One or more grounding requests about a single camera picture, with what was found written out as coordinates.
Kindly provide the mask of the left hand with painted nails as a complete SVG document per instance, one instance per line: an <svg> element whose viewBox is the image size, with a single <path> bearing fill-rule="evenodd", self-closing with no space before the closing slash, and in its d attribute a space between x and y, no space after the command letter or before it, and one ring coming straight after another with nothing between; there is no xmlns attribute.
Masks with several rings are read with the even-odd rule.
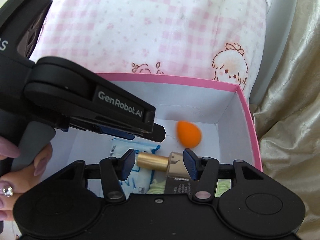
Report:
<svg viewBox="0 0 320 240"><path fill-rule="evenodd" d="M1 221L14 220L12 210L16 200L40 182L52 152L52 145L47 144L29 166L1 176Z"/></svg>

